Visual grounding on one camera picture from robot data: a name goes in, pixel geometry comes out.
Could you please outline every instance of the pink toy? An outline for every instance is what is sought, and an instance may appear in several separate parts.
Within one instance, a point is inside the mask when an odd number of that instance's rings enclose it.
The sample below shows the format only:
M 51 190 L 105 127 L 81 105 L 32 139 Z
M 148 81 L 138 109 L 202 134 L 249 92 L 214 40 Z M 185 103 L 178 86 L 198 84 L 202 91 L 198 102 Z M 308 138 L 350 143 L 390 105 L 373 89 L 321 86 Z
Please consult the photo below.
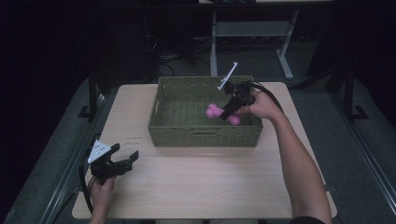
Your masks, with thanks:
M 206 116 L 210 119 L 218 118 L 223 111 L 223 109 L 218 108 L 215 104 L 210 104 L 206 110 Z M 241 114 L 234 113 L 228 117 L 227 120 L 230 121 L 232 125 L 238 125 L 241 122 Z

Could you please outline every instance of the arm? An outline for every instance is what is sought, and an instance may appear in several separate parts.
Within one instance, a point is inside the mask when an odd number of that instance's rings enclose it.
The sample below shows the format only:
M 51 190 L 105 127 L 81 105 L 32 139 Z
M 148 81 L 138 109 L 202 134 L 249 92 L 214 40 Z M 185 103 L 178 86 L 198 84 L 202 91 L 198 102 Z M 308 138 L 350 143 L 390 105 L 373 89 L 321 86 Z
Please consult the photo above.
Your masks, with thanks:
M 269 119 L 276 130 L 283 176 L 290 196 L 293 217 L 315 217 L 332 223 L 332 214 L 323 181 L 311 156 L 293 130 L 289 119 L 264 92 L 255 91 L 253 105 L 238 112 Z
M 110 212 L 110 204 L 113 198 L 113 189 L 116 182 L 116 177 L 108 178 L 106 182 L 101 185 L 99 179 L 93 177 L 88 184 L 90 186 L 90 194 L 92 198 L 92 217 L 90 224 L 105 223 L 108 213 Z

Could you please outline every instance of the table leg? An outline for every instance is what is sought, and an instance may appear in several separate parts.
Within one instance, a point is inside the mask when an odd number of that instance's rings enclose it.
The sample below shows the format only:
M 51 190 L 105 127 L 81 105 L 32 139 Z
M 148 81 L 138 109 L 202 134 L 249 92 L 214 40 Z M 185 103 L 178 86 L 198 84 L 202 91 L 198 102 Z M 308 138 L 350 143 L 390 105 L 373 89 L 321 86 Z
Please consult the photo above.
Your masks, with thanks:
M 212 52 L 210 52 L 210 76 L 218 75 L 218 59 L 216 58 L 216 11 L 213 11 L 212 21 Z
M 286 79 L 293 79 L 293 74 L 290 70 L 288 61 L 286 60 L 286 51 L 289 46 L 289 42 L 291 39 L 291 35 L 293 34 L 293 29 L 295 22 L 297 21 L 297 16 L 298 16 L 299 10 L 294 10 L 293 14 L 291 15 L 291 19 L 285 34 L 285 42 L 283 43 L 282 47 L 280 49 L 276 50 L 276 55 L 277 58 L 279 59 L 280 65 L 282 66 L 283 73 L 285 74 Z

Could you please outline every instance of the metal stand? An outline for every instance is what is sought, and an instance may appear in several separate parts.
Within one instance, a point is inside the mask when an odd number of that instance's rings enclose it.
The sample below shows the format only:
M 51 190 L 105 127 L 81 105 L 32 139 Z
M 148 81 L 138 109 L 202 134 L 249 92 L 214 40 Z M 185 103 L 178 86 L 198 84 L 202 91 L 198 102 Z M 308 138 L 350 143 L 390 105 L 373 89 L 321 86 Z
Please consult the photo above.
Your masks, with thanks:
M 361 108 L 360 105 L 356 105 L 355 108 L 358 111 L 358 114 L 353 114 L 352 105 L 353 105 L 353 72 L 352 68 L 349 68 L 348 73 L 346 74 L 346 88 L 344 94 L 344 113 L 346 117 L 353 121 L 355 119 L 368 119 L 366 113 Z
M 95 84 L 93 72 L 91 72 L 91 75 L 88 77 L 88 86 L 89 86 L 89 91 L 90 91 L 90 106 L 89 106 L 90 110 L 89 110 L 89 112 L 87 112 L 88 107 L 83 106 L 81 108 L 81 111 L 78 114 L 78 117 L 79 118 L 88 118 L 88 122 L 91 122 L 97 112 L 96 84 Z
M 279 59 L 280 65 L 282 66 L 283 73 L 285 74 L 286 79 L 293 79 L 293 74 L 291 73 L 285 55 L 286 55 L 286 50 L 288 49 L 289 46 L 291 35 L 293 34 L 294 25 L 297 21 L 298 12 L 299 12 L 298 10 L 294 10 L 286 31 L 285 42 L 283 43 L 282 48 L 276 50 L 276 56 Z
M 285 58 L 289 46 L 294 24 L 299 10 L 294 10 L 289 21 L 217 21 L 217 12 L 213 12 L 212 21 L 212 51 L 210 52 L 210 76 L 218 75 L 218 61 L 216 58 L 217 36 L 284 36 L 285 41 L 276 50 L 277 58 L 282 66 L 286 79 L 293 79 L 288 62 Z

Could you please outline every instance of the black cable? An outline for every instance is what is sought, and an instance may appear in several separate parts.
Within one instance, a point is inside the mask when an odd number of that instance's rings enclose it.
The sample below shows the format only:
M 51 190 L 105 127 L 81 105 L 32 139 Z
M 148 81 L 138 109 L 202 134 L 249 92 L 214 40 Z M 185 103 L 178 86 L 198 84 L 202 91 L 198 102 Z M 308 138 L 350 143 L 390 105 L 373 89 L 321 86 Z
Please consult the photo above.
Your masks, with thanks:
M 90 212 L 92 213 L 93 206 L 91 203 L 91 196 L 90 196 L 90 193 L 88 192 L 87 184 L 85 183 L 85 178 L 84 178 L 84 161 L 86 158 L 87 158 L 87 155 L 82 157 L 81 163 L 78 167 L 79 182 L 81 184 L 82 193 L 84 194 L 85 202 L 87 203 L 88 209 L 90 209 Z
M 233 84 L 231 85 L 231 87 L 241 87 L 241 88 L 245 88 L 245 87 L 253 87 L 256 88 L 260 91 L 263 91 L 265 94 L 267 94 L 276 104 L 276 106 L 282 111 L 283 108 L 280 105 L 279 101 L 276 99 L 276 97 L 270 92 L 268 91 L 261 83 L 258 82 L 245 82 L 245 83 L 237 83 L 237 84 Z
M 52 222 L 52 223 L 55 223 L 56 219 L 58 219 L 59 215 L 60 215 L 60 214 L 62 213 L 62 211 L 66 208 L 67 204 L 70 202 L 70 200 L 72 200 L 73 196 L 75 196 L 75 195 L 76 195 L 76 193 L 73 192 L 73 193 L 69 196 L 69 198 L 66 200 L 66 202 L 64 203 L 64 205 L 62 205 L 62 207 L 61 207 L 61 209 L 59 210 L 58 214 L 56 214 L 56 217 L 55 217 L 55 219 L 53 219 L 53 222 Z
M 217 37 L 216 38 L 216 43 L 219 43 L 223 38 L 222 37 Z M 194 50 L 195 54 L 203 54 L 203 53 L 209 53 L 212 50 L 212 41 L 210 41 L 206 46 L 200 47 Z
M 175 55 L 171 55 L 171 56 L 160 56 L 160 60 L 161 60 L 160 64 L 161 63 L 170 63 L 172 61 L 179 60 L 179 59 L 181 59 L 181 56 L 179 54 L 175 54 Z
M 162 65 L 162 66 L 165 66 L 165 67 L 170 68 L 170 69 L 172 70 L 172 77 L 175 76 L 175 69 L 173 69 L 172 66 L 170 66 L 170 65 L 168 65 L 168 64 L 164 64 L 164 63 L 159 63 L 159 65 Z
M 197 56 L 193 56 L 194 59 L 198 59 L 199 61 L 203 62 L 204 64 L 206 64 L 209 68 L 210 68 L 210 64 L 207 63 L 204 59 L 202 58 L 198 58 Z
M 93 180 L 93 182 L 92 182 L 92 184 L 91 184 L 91 186 L 90 186 L 90 190 L 88 191 L 88 193 L 90 193 L 90 194 L 91 194 L 91 190 L 92 190 L 93 184 L 96 182 L 96 179 L 97 179 L 97 178 L 95 178 L 95 179 Z
M 211 40 L 211 38 L 210 37 L 208 37 L 208 38 L 205 38 L 205 39 L 207 39 L 208 41 L 206 41 L 204 44 L 201 44 L 200 46 L 197 46 L 197 47 L 194 47 L 194 53 L 199 53 L 199 52 L 202 52 L 204 49 L 210 49 L 211 48 L 211 43 L 212 43 L 212 40 Z

